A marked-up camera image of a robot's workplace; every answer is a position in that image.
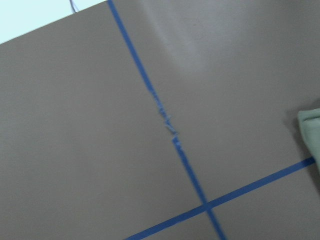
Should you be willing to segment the olive green long-sleeve shirt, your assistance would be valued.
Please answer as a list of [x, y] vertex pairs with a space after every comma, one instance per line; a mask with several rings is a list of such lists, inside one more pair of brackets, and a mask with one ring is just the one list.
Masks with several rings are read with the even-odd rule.
[[299, 111], [297, 115], [303, 142], [320, 170], [320, 109]]

